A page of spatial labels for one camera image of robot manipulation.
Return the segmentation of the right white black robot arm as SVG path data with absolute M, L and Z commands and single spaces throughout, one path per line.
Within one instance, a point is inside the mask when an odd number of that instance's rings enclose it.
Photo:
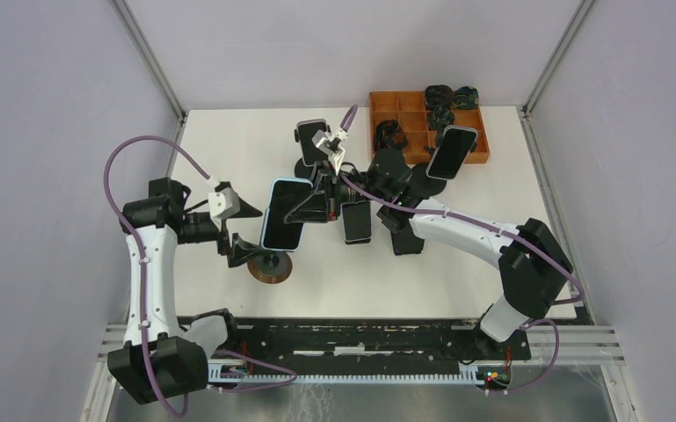
M 576 283 L 572 263 L 545 223 L 495 222 L 455 210 L 411 184 L 411 168 L 395 149 L 376 153 L 366 171 L 340 171 L 323 161 L 311 180 L 281 185 L 272 204 L 285 224 L 331 222 L 348 206 L 374 201 L 382 224 L 395 236 L 410 237 L 414 250 L 424 241 L 439 242 L 498 269 L 503 294 L 472 336 L 475 352 L 485 359 L 498 357 L 514 332 L 544 318 L 561 304 L 565 284 Z

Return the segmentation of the light blue case phone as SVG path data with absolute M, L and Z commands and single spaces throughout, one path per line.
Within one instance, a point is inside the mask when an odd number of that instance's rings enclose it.
M 303 223 L 284 223 L 284 216 L 308 185 L 309 181 L 304 178 L 276 178 L 273 181 L 261 230 L 261 247 L 273 251 L 295 251 L 299 247 Z

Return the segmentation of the lavender case phone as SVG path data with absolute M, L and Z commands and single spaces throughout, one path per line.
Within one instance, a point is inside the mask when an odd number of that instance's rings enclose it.
M 371 207 L 367 201 L 344 204 L 341 209 L 345 240 L 372 237 Z

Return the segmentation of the black small phone stand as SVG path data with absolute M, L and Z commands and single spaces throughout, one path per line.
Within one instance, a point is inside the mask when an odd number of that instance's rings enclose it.
M 346 245 L 368 244 L 370 242 L 371 242 L 371 238 L 358 239 L 358 240 L 345 240 Z

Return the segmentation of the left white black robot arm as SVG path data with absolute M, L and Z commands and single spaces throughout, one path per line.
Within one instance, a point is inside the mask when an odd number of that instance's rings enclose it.
M 126 233 L 131 269 L 131 306 L 122 346 L 108 354 L 110 374 L 138 404 L 185 396 L 208 384 L 208 359 L 234 356 L 241 335 L 228 309 L 178 320 L 174 262 L 181 244 L 214 242 L 229 267 L 245 264 L 262 250 L 227 230 L 228 219 L 262 216 L 227 181 L 214 186 L 209 212 L 186 208 L 188 186 L 171 178 L 149 182 L 147 198 L 128 202 L 120 224 Z

